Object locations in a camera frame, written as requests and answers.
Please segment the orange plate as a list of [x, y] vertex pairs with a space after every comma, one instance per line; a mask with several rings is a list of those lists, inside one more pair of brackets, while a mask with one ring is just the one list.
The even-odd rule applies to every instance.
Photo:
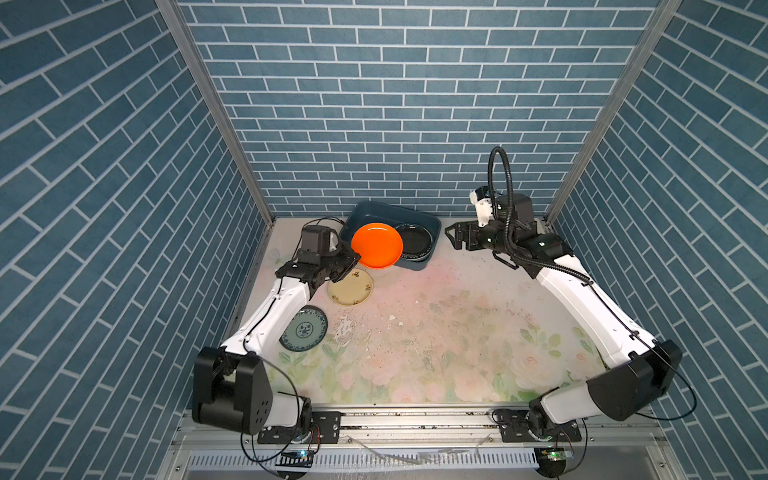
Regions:
[[360, 255], [359, 263], [370, 269], [385, 269], [395, 265], [403, 253], [399, 232], [384, 223], [369, 223], [352, 237], [351, 248]]

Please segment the black plate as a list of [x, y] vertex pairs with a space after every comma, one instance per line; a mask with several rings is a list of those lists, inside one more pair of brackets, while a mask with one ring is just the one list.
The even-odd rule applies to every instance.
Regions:
[[423, 226], [416, 224], [401, 224], [395, 230], [402, 239], [402, 260], [423, 261], [432, 248], [431, 233]]

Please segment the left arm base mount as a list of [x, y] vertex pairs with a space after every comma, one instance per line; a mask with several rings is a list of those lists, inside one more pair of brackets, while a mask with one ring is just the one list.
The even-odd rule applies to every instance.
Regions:
[[337, 444], [341, 427], [340, 411], [320, 410], [311, 414], [304, 412], [297, 426], [275, 426], [262, 430], [257, 436], [260, 445], [284, 445], [289, 441], [305, 442], [309, 437], [321, 445]]

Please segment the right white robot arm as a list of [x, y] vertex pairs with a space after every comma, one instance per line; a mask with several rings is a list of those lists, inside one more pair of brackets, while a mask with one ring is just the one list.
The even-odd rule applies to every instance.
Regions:
[[597, 285], [561, 237], [540, 232], [529, 197], [498, 195], [483, 186], [469, 199], [475, 220], [445, 230], [453, 248], [489, 250], [502, 264], [523, 268], [565, 306], [607, 367], [530, 401], [527, 421], [533, 434], [542, 436], [572, 420], [599, 415], [623, 421], [667, 392], [678, 375], [680, 347], [656, 340]]

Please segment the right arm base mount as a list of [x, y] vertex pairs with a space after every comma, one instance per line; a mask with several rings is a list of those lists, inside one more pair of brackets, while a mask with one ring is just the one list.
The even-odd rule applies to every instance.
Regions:
[[577, 443], [582, 434], [576, 421], [554, 424], [530, 410], [494, 409], [491, 420], [497, 425], [504, 443], [554, 442]]

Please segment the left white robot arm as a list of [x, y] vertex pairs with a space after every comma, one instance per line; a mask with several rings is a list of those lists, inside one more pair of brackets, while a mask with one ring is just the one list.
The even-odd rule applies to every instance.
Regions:
[[344, 279], [360, 255], [336, 230], [306, 225], [297, 252], [275, 272], [254, 314], [218, 347], [200, 350], [193, 367], [192, 418], [198, 424], [255, 436], [282, 429], [294, 437], [311, 428], [311, 401], [273, 390], [267, 354], [324, 283]]

